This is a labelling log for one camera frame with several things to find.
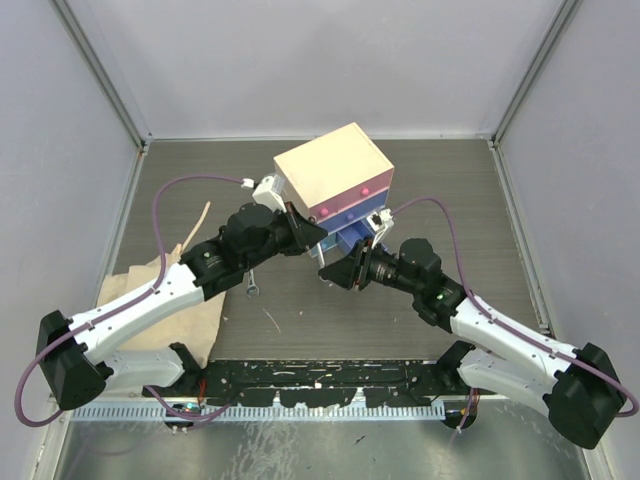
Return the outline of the silver ratchet combination wrench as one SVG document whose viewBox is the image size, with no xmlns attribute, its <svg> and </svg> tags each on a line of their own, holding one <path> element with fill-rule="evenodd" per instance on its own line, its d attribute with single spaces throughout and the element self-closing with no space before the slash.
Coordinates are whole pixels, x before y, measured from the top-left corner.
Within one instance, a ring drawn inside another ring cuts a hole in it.
<svg viewBox="0 0 640 480">
<path fill-rule="evenodd" d="M 325 258 L 324 258 L 324 251 L 322 248 L 322 242 L 318 242 L 318 244 L 316 245 L 316 249 L 317 249 L 317 261 L 318 261 L 318 265 L 319 265 L 319 269 L 323 269 L 326 266 L 326 262 L 325 262 Z M 324 282 L 325 284 L 327 284 L 328 286 L 331 286 L 331 282 L 327 279 L 325 279 L 324 277 L 320 276 L 320 280 L 322 282 Z"/>
</svg>

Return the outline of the light blue drawer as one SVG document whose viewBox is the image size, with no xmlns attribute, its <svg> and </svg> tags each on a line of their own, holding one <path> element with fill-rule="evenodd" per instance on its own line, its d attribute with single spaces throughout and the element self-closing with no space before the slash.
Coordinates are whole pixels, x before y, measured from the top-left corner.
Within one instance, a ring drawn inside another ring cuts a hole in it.
<svg viewBox="0 0 640 480">
<path fill-rule="evenodd" d="M 314 247 L 312 247 L 309 252 L 309 255 L 312 258 L 316 258 L 319 250 L 322 250 L 322 252 L 325 253 L 326 251 L 333 249 L 337 245 L 337 243 L 338 243 L 337 234 L 333 233 L 325 237 L 321 242 L 319 242 Z"/>
</svg>

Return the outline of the small purple drawer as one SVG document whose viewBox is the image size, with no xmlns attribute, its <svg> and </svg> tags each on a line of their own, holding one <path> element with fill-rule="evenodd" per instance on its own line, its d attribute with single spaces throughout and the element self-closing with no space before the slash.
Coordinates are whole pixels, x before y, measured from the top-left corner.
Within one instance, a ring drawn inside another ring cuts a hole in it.
<svg viewBox="0 0 640 480">
<path fill-rule="evenodd" d="M 366 223 L 366 219 L 359 220 L 349 226 L 346 226 L 336 234 L 338 248 L 343 254 L 348 254 L 359 240 L 371 237 L 373 241 L 373 234 Z"/>
</svg>

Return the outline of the cream drawer cabinet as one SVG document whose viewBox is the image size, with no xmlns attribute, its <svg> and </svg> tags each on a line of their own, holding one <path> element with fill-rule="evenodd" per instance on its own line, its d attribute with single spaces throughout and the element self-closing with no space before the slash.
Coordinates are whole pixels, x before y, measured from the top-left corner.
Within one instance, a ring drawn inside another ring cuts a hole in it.
<svg viewBox="0 0 640 480">
<path fill-rule="evenodd" d="M 345 190 L 394 165 L 353 122 L 275 156 L 274 168 L 285 179 L 282 198 L 307 218 L 311 207 L 339 205 Z M 354 204 L 339 206 L 344 211 Z"/>
</svg>

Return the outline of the large pink drawer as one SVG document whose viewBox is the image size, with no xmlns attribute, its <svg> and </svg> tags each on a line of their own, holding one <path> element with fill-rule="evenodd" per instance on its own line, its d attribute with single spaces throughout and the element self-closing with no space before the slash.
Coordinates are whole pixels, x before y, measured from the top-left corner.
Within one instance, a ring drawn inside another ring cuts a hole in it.
<svg viewBox="0 0 640 480">
<path fill-rule="evenodd" d="M 355 186 L 348 188 L 340 195 L 339 205 L 344 208 L 346 205 L 364 201 L 383 190 L 389 189 L 393 174 L 394 170 L 389 169 L 367 180 L 359 180 Z"/>
</svg>

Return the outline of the wide purple drawer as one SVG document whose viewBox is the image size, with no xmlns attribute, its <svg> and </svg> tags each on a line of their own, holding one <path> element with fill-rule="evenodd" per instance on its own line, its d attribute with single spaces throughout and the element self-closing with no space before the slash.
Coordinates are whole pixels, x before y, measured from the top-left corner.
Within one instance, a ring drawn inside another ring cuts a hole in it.
<svg viewBox="0 0 640 480">
<path fill-rule="evenodd" d="M 329 234 L 340 231 L 343 228 L 365 218 L 376 209 L 382 208 L 386 204 L 389 190 L 383 190 L 373 197 L 356 203 L 336 215 L 319 221 L 317 225 L 325 229 Z"/>
</svg>

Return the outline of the silver end wrench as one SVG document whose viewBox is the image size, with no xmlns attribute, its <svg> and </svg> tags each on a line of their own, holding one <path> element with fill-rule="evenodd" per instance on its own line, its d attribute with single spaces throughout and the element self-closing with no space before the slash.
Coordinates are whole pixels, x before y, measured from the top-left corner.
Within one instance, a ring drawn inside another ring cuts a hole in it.
<svg viewBox="0 0 640 480">
<path fill-rule="evenodd" d="M 250 299 L 260 295 L 260 288 L 255 281 L 255 272 L 253 269 L 248 271 L 246 294 Z"/>
</svg>

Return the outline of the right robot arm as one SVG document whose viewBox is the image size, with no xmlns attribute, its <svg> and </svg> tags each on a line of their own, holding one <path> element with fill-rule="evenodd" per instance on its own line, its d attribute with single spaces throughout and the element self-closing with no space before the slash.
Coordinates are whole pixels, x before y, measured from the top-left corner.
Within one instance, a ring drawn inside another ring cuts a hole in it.
<svg viewBox="0 0 640 480">
<path fill-rule="evenodd" d="M 442 270 L 441 258 L 422 238 L 410 238 L 396 254 L 356 242 L 319 275 L 346 290 L 378 283 L 412 296 L 412 307 L 431 326 L 458 336 L 440 358 L 444 390 L 487 390 L 546 416 L 573 444 L 592 450 L 631 396 L 623 392 L 608 354 L 540 334 L 489 306 Z"/>
</svg>

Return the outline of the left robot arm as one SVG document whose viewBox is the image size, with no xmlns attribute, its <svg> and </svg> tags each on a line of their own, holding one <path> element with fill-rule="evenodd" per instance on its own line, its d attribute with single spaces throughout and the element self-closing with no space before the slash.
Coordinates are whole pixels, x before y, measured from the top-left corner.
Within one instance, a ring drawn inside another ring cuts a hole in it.
<svg viewBox="0 0 640 480">
<path fill-rule="evenodd" d="M 158 280 L 70 318 L 55 310 L 39 325 L 38 364 L 58 407 L 74 410 L 126 384 L 118 348 L 159 321 L 242 283 L 251 269 L 282 254 L 299 256 L 327 231 L 286 203 L 281 211 L 243 205 L 217 236 L 196 244 Z"/>
</svg>

